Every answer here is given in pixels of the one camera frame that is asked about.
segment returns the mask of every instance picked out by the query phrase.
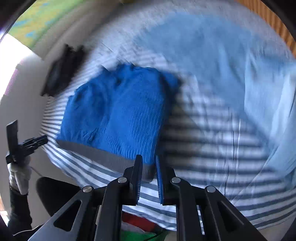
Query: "striped bedsheet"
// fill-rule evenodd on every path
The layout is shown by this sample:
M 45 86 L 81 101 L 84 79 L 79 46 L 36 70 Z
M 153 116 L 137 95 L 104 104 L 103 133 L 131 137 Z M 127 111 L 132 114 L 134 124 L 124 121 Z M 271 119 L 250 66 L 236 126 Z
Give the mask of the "striped bedsheet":
M 55 141 L 68 97 L 96 76 L 101 66 L 113 68 L 119 61 L 155 67 L 179 76 L 182 85 L 160 139 L 166 161 L 177 176 L 201 188 L 215 186 L 258 229 L 279 224 L 294 215 L 296 189 L 286 190 L 284 182 L 264 167 L 267 154 L 252 128 L 194 76 L 177 69 L 162 55 L 131 43 L 114 51 L 103 46 L 95 48 L 70 86 L 48 99 L 41 134 L 48 136 L 49 142 L 43 148 L 53 164 L 81 187 L 105 186 L 121 176 L 90 159 L 59 149 Z M 142 183 L 138 205 L 124 206 L 123 210 L 163 228 L 176 229 L 176 209 L 160 205 L 156 179 Z

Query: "white wall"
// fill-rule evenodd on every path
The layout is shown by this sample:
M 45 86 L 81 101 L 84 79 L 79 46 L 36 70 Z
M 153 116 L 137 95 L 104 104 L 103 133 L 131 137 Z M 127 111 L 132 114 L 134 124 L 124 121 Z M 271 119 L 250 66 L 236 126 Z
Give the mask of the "white wall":
M 5 162 L 8 151 L 6 138 L 6 125 L 18 119 L 19 142 L 31 137 L 39 136 L 43 111 L 47 98 L 41 97 L 48 71 L 46 65 L 37 55 L 32 53 L 18 65 L 18 74 L 8 96 L 3 96 L 0 103 L 0 193 L 4 206 L 9 212 L 9 174 Z M 55 167 L 42 149 L 31 155 L 31 166 L 36 168 L 43 176 L 72 182 L 60 169 Z M 35 183 L 38 175 L 33 172 L 30 180 L 29 206 L 33 218 L 33 226 L 42 224 L 49 216 L 43 208 L 37 193 Z

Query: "bed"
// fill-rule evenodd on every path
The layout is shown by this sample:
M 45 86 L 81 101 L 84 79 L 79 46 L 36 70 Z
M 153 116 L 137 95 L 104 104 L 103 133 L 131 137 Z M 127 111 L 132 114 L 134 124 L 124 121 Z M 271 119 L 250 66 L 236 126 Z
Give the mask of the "bed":
M 161 22 L 171 12 L 184 10 L 226 16 L 275 42 L 277 51 L 293 58 L 284 41 L 262 18 L 234 1 L 139 1 L 120 7 L 85 42 L 90 51 L 71 84 L 55 98 L 48 98 L 40 133 L 46 134 L 49 142 L 43 148 L 52 163 L 80 186 L 101 187 L 120 177 L 57 145 L 55 139 L 68 97 L 96 76 L 101 66 L 109 69 L 118 62 L 132 62 L 170 71 L 179 76 L 182 85 L 160 140 L 168 165 L 192 185 L 215 186 L 257 229 L 280 224 L 295 216 L 296 189 L 288 190 L 277 174 L 265 167 L 268 155 L 252 127 L 198 83 L 195 76 L 132 41 L 143 28 Z M 156 178 L 151 183 L 142 183 L 138 205 L 124 206 L 123 211 L 176 230 L 176 209 L 159 203 Z

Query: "red cloth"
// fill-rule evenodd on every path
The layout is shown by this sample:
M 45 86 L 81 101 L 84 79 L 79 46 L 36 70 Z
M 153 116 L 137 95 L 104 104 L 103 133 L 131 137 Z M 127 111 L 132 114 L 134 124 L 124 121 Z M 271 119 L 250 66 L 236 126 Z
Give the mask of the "red cloth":
M 122 221 L 137 226 L 145 232 L 152 232 L 156 226 L 155 223 L 150 222 L 145 218 L 140 218 L 126 212 L 122 212 Z

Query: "blue towel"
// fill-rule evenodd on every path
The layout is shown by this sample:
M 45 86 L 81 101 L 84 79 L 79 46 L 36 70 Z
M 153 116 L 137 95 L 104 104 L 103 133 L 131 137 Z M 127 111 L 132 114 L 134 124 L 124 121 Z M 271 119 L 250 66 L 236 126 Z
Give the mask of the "blue towel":
M 211 86 L 252 123 L 270 156 L 266 165 L 296 186 L 296 61 L 220 17 L 178 13 L 137 37 Z
M 57 140 L 76 142 L 155 164 L 161 126 L 169 115 L 178 79 L 155 68 L 121 64 L 69 97 Z

